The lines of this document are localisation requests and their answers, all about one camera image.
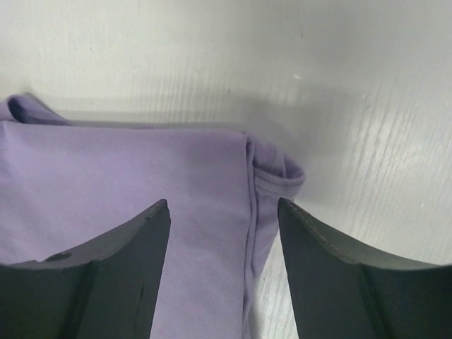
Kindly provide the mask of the lilac t shirt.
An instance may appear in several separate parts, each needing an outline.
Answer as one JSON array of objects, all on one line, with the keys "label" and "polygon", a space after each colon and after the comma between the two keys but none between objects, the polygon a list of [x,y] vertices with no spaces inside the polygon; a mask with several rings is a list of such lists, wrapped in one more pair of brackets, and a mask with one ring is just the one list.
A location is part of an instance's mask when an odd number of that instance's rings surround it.
[{"label": "lilac t shirt", "polygon": [[1,103],[1,262],[44,259],[165,199],[171,230],[152,338],[248,338],[278,201],[303,169],[247,133],[74,126]]}]

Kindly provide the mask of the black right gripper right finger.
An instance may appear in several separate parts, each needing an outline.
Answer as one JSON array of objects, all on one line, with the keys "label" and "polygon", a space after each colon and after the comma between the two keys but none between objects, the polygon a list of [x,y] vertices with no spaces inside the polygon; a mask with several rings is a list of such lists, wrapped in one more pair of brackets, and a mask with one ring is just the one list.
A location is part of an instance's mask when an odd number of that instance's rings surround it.
[{"label": "black right gripper right finger", "polygon": [[300,338],[450,338],[451,267],[365,244],[278,202]]}]

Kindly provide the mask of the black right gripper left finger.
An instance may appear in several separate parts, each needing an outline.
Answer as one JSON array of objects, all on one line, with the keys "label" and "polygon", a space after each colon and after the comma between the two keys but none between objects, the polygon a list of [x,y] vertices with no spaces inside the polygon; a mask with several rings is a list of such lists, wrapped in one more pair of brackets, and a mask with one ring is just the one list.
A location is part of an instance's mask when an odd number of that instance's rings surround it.
[{"label": "black right gripper left finger", "polygon": [[148,338],[170,234],[160,200],[43,261],[1,267],[2,338]]}]

